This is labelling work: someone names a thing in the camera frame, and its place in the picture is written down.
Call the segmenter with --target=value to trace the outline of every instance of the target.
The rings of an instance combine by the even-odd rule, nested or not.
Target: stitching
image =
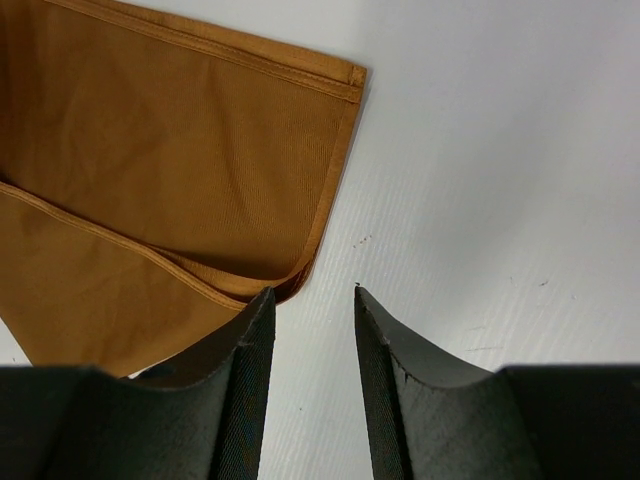
[[[127,28],[129,30],[132,30],[134,32],[140,33],[142,35],[145,36],[150,36],[153,38],[156,38],[158,40],[161,41],[165,41],[168,43],[175,43],[171,42],[171,37],[178,37],[180,39],[182,39],[182,44],[179,46],[184,46],[187,47],[191,50],[200,52],[200,53],[204,53],[204,54],[208,54],[211,56],[215,56],[218,57],[222,60],[227,60],[230,61],[232,63],[236,63],[240,66],[244,66],[244,67],[248,67],[248,68],[252,68],[258,72],[264,73],[264,74],[269,74],[269,75],[278,75],[276,72],[270,71],[268,70],[268,68],[265,67],[270,67],[273,69],[280,69],[283,70],[284,72],[288,72],[289,74],[293,74],[293,75],[298,75],[298,76],[303,76],[303,77],[307,77],[309,80],[315,81],[315,82],[321,82],[326,84],[327,86],[331,86],[334,87],[336,89],[339,90],[346,90],[344,93],[343,92],[336,92],[336,91],[327,91],[327,90],[322,90],[320,86],[315,85],[312,82],[309,81],[305,81],[303,79],[296,79],[296,78],[289,78],[286,77],[287,80],[296,82],[296,83],[300,83],[303,86],[307,86],[307,87],[311,87],[311,88],[316,88],[316,89],[320,89],[320,91],[322,91],[323,93],[326,93],[328,95],[332,95],[332,96],[337,96],[341,99],[345,99],[351,102],[355,102],[357,101],[357,97],[358,97],[358,93],[359,93],[359,89],[358,88],[354,88],[352,85],[347,85],[344,84],[342,82],[338,82],[336,80],[332,80],[332,79],[328,79],[328,78],[324,78],[321,77],[319,75],[314,75],[312,73],[309,72],[305,72],[302,70],[298,70],[292,67],[287,67],[285,65],[281,65],[279,63],[275,63],[272,62],[270,60],[266,60],[264,58],[260,58],[256,55],[247,53],[247,52],[243,52],[241,50],[237,50],[235,48],[229,47],[227,45],[223,45],[220,44],[214,40],[210,40],[210,39],[206,39],[206,38],[201,38],[201,37],[197,37],[195,35],[192,34],[188,34],[188,33],[184,33],[184,32],[180,32],[178,30],[174,30],[172,28],[169,27],[165,27],[163,25],[156,25],[153,23],[150,23],[146,20],[142,20],[140,18],[136,18],[130,15],[127,15],[125,13],[122,12],[118,12],[115,10],[110,10],[107,7],[103,6],[103,5],[98,5],[98,4],[92,4],[92,3],[88,3],[86,0],[45,0],[46,2],[61,6],[61,7],[65,7],[68,8],[70,10],[76,11],[78,13],[82,13],[85,15],[89,15],[89,16],[93,16],[95,18],[98,18],[100,20],[104,20],[110,23],[113,23],[114,25],[123,27],[123,28]],[[98,16],[98,13],[92,14],[91,10],[98,10],[101,14],[101,16]],[[105,18],[105,17],[115,17],[115,19],[110,20],[109,18]],[[199,46],[198,43],[203,44],[207,48],[204,48],[202,46]],[[239,57],[245,57],[247,60],[242,60],[240,58],[230,58],[230,55],[222,55],[220,52],[215,52],[212,50],[223,50],[223,51],[227,51],[231,54],[233,54],[233,56],[239,56]],[[257,62],[257,63],[261,63],[263,65],[265,65],[265,67],[258,67],[256,65],[252,65],[252,62]]]
[[[41,212],[49,215],[56,220],[63,222],[71,227],[77,228],[86,233],[90,233],[98,238],[111,242],[119,247],[125,248],[129,251],[137,253],[147,260],[155,263],[160,268],[173,275],[178,280],[187,284],[187,286],[193,288],[195,291],[205,296],[209,300],[223,307],[227,307],[233,310],[241,309],[244,304],[236,300],[227,298],[222,293],[213,289],[213,287],[207,285],[200,279],[194,277],[189,272],[182,270],[176,264],[168,260],[167,258],[159,255],[153,250],[134,242],[133,240],[126,238],[116,232],[113,232],[105,227],[96,225],[87,220],[80,219],[69,212],[66,212],[58,207],[55,207],[48,202],[36,197],[24,190],[17,187],[8,185],[4,182],[0,182],[0,193],[12,197],[22,203],[25,203],[33,208],[40,210]]]

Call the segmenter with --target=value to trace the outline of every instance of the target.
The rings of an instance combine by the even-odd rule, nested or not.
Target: white surface
[[[278,309],[261,478],[371,478],[356,281],[482,367],[640,361],[640,3],[136,3],[371,68],[314,274]]]

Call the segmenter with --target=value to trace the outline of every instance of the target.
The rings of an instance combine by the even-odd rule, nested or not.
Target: tabletop
[[[487,369],[640,361],[640,3],[136,0],[369,69],[314,271],[278,307],[260,477],[372,477],[356,282]],[[0,361],[25,363],[0,332]]]

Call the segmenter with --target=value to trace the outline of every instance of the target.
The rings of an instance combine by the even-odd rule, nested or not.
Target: folded cloth
[[[0,0],[0,317],[126,375],[307,278],[366,70],[112,0]]]

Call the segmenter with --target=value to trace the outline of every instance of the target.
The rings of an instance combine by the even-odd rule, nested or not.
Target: brown fabric
[[[0,317],[124,375],[309,272],[365,70],[112,0],[0,0]]]

